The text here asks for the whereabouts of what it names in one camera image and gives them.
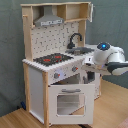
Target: cabinet door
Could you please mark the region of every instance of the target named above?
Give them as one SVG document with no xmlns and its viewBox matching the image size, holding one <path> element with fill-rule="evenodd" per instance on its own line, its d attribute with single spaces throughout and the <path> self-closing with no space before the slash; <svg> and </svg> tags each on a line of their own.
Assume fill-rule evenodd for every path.
<svg viewBox="0 0 128 128">
<path fill-rule="evenodd" d="M 89 4 L 89 9 L 88 9 L 88 20 L 92 22 L 92 13 L 93 13 L 93 4 Z"/>
<path fill-rule="evenodd" d="M 94 89 L 94 84 L 51 85 L 49 87 L 49 122 L 51 124 L 92 124 Z"/>
</svg>

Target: sink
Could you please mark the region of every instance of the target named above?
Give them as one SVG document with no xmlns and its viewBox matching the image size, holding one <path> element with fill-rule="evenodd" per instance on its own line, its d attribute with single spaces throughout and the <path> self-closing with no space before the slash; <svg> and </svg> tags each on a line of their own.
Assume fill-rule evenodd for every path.
<svg viewBox="0 0 128 128">
<path fill-rule="evenodd" d="M 77 48 L 73 48 L 73 49 L 68 49 L 65 51 L 65 53 L 73 54 L 73 55 L 83 55 L 83 54 L 87 54 L 87 53 L 90 53 L 93 51 L 94 51 L 94 49 L 91 49 L 91 48 L 77 47 Z"/>
</svg>

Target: range hood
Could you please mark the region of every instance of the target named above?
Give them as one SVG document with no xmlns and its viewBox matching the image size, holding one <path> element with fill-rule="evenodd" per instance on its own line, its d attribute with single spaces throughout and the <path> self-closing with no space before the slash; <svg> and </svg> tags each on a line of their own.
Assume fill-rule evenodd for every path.
<svg viewBox="0 0 128 128">
<path fill-rule="evenodd" d="M 34 22 L 36 27 L 64 23 L 63 18 L 53 15 L 52 5 L 43 6 L 43 9 L 44 15 Z"/>
</svg>

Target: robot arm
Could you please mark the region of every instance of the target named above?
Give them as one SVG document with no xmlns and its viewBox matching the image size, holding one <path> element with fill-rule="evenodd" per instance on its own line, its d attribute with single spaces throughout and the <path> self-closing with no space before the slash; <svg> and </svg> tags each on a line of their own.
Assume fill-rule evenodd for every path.
<svg viewBox="0 0 128 128">
<path fill-rule="evenodd" d="M 95 65 L 107 64 L 107 70 L 113 75 L 121 75 L 128 71 L 128 61 L 125 62 L 123 49 L 113 47 L 109 43 L 98 44 L 92 61 Z"/>
</svg>

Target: tiled backsplash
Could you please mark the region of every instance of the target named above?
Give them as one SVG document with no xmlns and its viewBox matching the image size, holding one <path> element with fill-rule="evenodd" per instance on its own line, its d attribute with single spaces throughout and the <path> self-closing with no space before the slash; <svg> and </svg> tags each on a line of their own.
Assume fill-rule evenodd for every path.
<svg viewBox="0 0 128 128">
<path fill-rule="evenodd" d="M 35 27 L 31 31 L 33 58 L 47 55 L 52 52 L 66 50 L 73 33 L 78 33 L 79 22 Z M 73 38 L 78 46 L 78 36 Z"/>
</svg>

